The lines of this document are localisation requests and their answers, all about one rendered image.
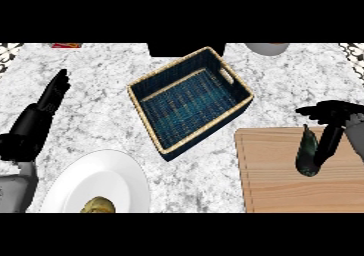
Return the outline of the white plate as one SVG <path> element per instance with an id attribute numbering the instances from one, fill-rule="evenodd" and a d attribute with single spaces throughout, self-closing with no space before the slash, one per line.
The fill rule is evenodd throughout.
<path id="1" fill-rule="evenodd" d="M 76 213 L 87 201 L 106 198 L 116 213 L 149 211 L 146 176 L 134 159 L 116 150 L 99 150 L 65 168 L 45 194 L 42 213 Z"/>

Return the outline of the yellow-brown food item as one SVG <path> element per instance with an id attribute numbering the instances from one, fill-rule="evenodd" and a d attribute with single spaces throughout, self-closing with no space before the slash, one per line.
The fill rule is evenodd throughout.
<path id="1" fill-rule="evenodd" d="M 106 198 L 97 196 L 87 201 L 79 212 L 81 213 L 97 213 L 97 212 L 113 213 L 115 207 L 112 202 Z"/>

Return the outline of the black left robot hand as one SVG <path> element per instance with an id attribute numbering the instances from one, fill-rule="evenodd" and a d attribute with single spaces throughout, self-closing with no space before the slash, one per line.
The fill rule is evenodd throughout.
<path id="1" fill-rule="evenodd" d="M 60 69 L 44 88 L 38 101 L 25 107 L 9 132 L 0 134 L 1 161 L 29 162 L 35 159 L 68 89 L 66 70 Z"/>

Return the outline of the dark green eggplant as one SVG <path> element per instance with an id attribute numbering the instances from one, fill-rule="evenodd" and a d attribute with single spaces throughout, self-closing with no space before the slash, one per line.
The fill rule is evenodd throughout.
<path id="1" fill-rule="evenodd" d="M 295 169 L 305 177 L 313 177 L 319 172 L 319 167 L 313 163 L 316 149 L 317 140 L 314 133 L 310 131 L 307 125 L 302 125 L 302 135 L 295 155 Z"/>

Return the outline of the dark blue wicker basket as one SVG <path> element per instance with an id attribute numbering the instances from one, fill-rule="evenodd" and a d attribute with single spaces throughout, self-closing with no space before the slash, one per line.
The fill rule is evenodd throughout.
<path id="1" fill-rule="evenodd" d="M 164 160 L 172 160 L 245 111 L 254 94 L 205 46 L 127 85 L 128 97 Z"/>

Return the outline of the grey round bowl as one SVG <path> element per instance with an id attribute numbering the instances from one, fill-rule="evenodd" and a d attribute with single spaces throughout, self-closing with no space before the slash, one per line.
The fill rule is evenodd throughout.
<path id="1" fill-rule="evenodd" d="M 285 52 L 288 43 L 246 43 L 246 48 L 262 56 L 276 56 Z"/>

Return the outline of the pale wooden cutting board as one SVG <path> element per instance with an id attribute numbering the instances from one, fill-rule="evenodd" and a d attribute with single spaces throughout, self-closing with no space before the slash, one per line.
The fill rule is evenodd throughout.
<path id="1" fill-rule="evenodd" d="M 234 132 L 245 210 L 364 212 L 364 163 L 347 140 L 317 174 L 301 175 L 295 155 L 299 128 L 240 128 Z"/>

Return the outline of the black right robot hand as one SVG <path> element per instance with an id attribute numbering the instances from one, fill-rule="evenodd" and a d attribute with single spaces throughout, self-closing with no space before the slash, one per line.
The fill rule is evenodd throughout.
<path id="1" fill-rule="evenodd" d="M 314 165 L 320 166 L 335 153 L 341 135 L 345 135 L 345 121 L 351 114 L 364 114 L 364 105 L 326 100 L 317 102 L 314 106 L 296 108 L 295 112 L 310 120 L 316 120 L 319 125 L 326 125 L 313 158 Z"/>

